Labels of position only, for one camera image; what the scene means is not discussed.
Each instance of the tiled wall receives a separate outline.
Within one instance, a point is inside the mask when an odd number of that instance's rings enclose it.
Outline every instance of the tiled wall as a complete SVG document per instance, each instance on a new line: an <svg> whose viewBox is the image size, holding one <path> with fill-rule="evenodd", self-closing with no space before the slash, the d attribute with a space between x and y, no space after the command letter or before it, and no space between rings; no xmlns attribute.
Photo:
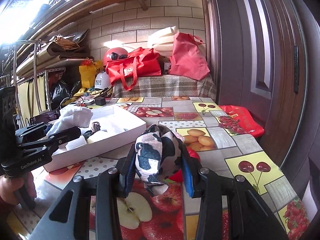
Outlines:
<svg viewBox="0 0 320 240"><path fill-rule="evenodd" d="M71 23L60 33L90 28L88 45L95 60L103 58L109 47L147 47L148 36L169 26L199 36L204 43L205 24L201 0L147 0L143 11L137 0L113 4Z"/></svg>

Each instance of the fruit print tablecloth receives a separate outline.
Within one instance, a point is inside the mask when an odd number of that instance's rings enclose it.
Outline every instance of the fruit print tablecloth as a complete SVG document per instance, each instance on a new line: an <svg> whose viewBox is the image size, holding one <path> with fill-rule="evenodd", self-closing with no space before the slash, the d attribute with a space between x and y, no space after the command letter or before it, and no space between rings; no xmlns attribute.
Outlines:
<svg viewBox="0 0 320 240"><path fill-rule="evenodd" d="M232 178L242 174L259 192L278 218L290 240L298 239L309 225L306 211L281 170L269 159L256 140L246 134L211 99L199 97L116 98L117 104L145 120L147 126L162 124L185 137L185 143L198 152L202 166L218 175ZM21 239L30 234L61 190L75 175L90 178L116 166L129 152L131 144L99 157L47 173L33 171L37 190L36 208L24 211L18 205L9 214L8 224ZM126 199L118 200L123 239L192 240L200 199L191 199L183 184L168 180L161 196L151 197L136 179ZM228 236L227 199L222 197L224 239ZM95 197L91 199L90 240L95 239Z"/></svg>

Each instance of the human hand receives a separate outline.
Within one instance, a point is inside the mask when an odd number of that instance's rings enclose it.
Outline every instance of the human hand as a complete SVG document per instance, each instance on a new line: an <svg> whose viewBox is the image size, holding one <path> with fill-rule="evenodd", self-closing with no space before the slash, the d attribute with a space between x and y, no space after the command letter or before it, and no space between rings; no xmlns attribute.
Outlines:
<svg viewBox="0 0 320 240"><path fill-rule="evenodd" d="M0 198L8 204L18 205L19 201L14 195L14 192L21 188L24 183L23 178L7 178L5 176L0 176ZM28 187L27 192L29 195L36 198L37 192L31 172L28 173L26 185Z"/></svg>

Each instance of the open box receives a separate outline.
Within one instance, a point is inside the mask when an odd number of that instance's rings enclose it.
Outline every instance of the open box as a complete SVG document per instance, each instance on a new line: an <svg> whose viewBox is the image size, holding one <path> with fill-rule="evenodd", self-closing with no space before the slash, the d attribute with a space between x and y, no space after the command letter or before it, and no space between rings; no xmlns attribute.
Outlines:
<svg viewBox="0 0 320 240"><path fill-rule="evenodd" d="M90 136L88 142L81 135L79 139L59 148L53 153L52 161L44 165L47 172L70 166L131 143L146 130L145 121L119 106L104 106L91 111L93 116L89 128L81 128L81 134L91 129L92 122L99 122L101 130Z"/></svg>

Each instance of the plaid fabric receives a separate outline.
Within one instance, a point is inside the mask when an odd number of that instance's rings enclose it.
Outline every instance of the plaid fabric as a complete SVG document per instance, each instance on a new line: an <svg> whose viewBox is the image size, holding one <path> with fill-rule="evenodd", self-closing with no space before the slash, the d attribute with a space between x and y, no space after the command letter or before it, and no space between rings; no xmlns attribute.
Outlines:
<svg viewBox="0 0 320 240"><path fill-rule="evenodd" d="M127 84L132 83L132 78L127 79ZM156 77L138 77L137 84L132 90L126 91L121 81L117 81L113 87L113 98L125 97L206 97L216 99L216 87L207 76L197 81L187 77L162 75Z"/></svg>

